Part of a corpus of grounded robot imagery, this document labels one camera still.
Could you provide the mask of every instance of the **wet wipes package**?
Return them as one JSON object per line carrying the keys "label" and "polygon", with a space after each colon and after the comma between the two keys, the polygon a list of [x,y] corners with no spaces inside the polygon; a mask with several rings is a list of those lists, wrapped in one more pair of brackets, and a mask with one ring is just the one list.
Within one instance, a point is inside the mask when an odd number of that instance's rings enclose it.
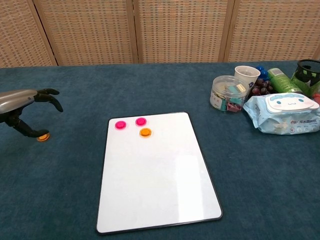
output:
{"label": "wet wipes package", "polygon": [[320,129],[319,104],[302,94],[252,96],[243,109],[254,127],[266,134],[303,134]]}

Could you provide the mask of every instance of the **green can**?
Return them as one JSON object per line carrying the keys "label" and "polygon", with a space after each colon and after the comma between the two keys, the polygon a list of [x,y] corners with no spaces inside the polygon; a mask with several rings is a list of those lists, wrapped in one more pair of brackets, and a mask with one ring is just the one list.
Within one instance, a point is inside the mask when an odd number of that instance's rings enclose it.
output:
{"label": "green can", "polygon": [[303,92],[297,85],[295,85],[290,78],[285,75],[279,68],[271,68],[268,70],[268,75],[272,84],[272,87],[278,93],[297,93]]}

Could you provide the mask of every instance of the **whiteboard frame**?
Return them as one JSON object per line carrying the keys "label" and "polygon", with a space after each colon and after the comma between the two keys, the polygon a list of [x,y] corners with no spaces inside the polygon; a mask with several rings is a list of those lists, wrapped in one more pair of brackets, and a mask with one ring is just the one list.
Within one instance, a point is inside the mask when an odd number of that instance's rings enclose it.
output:
{"label": "whiteboard frame", "polygon": [[217,191],[216,191],[214,182],[213,182],[213,180],[212,180],[210,171],[209,171],[209,169],[208,169],[208,165],[207,165],[206,158],[205,158],[205,156],[204,156],[204,154],[203,154],[203,151],[202,151],[202,149],[201,149],[201,146],[200,146],[200,144],[199,144],[198,137],[197,137],[197,134],[196,134],[196,132],[195,132],[194,125],[193,125],[193,123],[192,123],[192,120],[191,120],[190,115],[189,115],[188,112],[186,112],[186,111],[179,111],[179,112],[165,112],[165,113],[153,113],[153,114],[144,114],[144,115],[130,115],[130,116],[112,117],[112,118],[110,118],[110,119],[108,120],[108,122],[107,122],[107,126],[106,126],[107,131],[106,131],[106,135],[105,135],[104,146],[107,145],[109,122],[110,122],[110,120],[112,120],[112,119],[132,118],[132,117],[137,117],[137,118],[138,118],[138,117],[145,117],[145,116],[152,116],[152,115],[165,115],[165,114],[178,114],[178,113],[186,113],[186,114],[188,115],[188,118],[189,118],[190,123],[191,123],[191,126],[192,126],[192,130],[193,130],[193,132],[194,132],[196,141],[197,141],[198,146],[199,146],[199,148],[200,148],[200,152],[201,152],[201,155],[202,155],[202,158],[203,158],[203,161],[204,161],[205,168],[206,168],[207,173],[208,173],[208,175],[209,175],[209,178],[210,178],[210,181],[211,181],[211,185],[212,185],[212,187],[213,187],[213,190],[214,190],[214,193],[215,193],[217,202],[218,202],[219,207],[220,207],[220,210],[221,210],[221,215],[220,215],[219,217],[208,218],[208,219],[203,219],[203,220],[195,220],[195,221],[186,221],[186,222],[170,223],[170,224],[157,225],[157,226],[147,226],[147,227],[126,229],[126,230],[119,230],[119,231],[99,232],[99,231],[98,231],[98,214],[99,214],[99,208],[100,208],[100,199],[101,199],[101,191],[102,191],[103,173],[104,173],[104,167],[105,167],[105,161],[106,161],[105,156],[106,156],[106,150],[107,150],[107,148],[105,147],[105,148],[104,148],[104,153],[103,153],[103,164],[102,164],[101,179],[100,179],[100,192],[99,192],[99,200],[98,200],[97,213],[96,213],[96,223],[95,223],[95,231],[96,231],[96,233],[97,233],[98,235],[105,236],[105,235],[113,235],[113,234],[119,234],[119,233],[129,233],[129,232],[135,232],[135,231],[141,231],[141,230],[160,229],[160,228],[173,227],[173,226],[186,225],[186,224],[195,224],[195,223],[202,223],[202,222],[217,221],[217,220],[220,220],[220,219],[223,217],[224,211],[223,211],[223,209],[222,209],[222,207],[221,207],[221,203],[220,203],[220,200],[219,200],[219,197],[218,197],[218,194],[217,194]]}

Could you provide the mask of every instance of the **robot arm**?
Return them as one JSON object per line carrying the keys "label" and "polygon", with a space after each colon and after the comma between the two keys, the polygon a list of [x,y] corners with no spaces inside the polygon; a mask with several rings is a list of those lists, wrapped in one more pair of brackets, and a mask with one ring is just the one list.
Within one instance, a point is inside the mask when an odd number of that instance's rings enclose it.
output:
{"label": "robot arm", "polygon": [[55,106],[59,112],[63,112],[63,108],[59,101],[52,95],[58,95],[59,92],[52,88],[42,90],[24,89],[14,90],[0,93],[0,123],[6,123],[13,127],[24,136],[37,138],[49,131],[42,129],[39,131],[31,129],[24,121],[19,119],[22,110],[33,102],[49,102]]}

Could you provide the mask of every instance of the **orange magnet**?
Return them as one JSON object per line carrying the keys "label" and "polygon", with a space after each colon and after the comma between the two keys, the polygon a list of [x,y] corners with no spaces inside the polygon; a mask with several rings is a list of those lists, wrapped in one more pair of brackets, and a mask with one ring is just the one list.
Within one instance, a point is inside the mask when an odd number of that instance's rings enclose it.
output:
{"label": "orange magnet", "polygon": [[149,128],[142,128],[140,130],[140,135],[145,138],[149,137],[151,135],[151,130]]}
{"label": "orange magnet", "polygon": [[49,138],[50,138],[50,133],[47,133],[45,135],[37,137],[36,140],[38,142],[44,142],[44,141],[47,141]]}

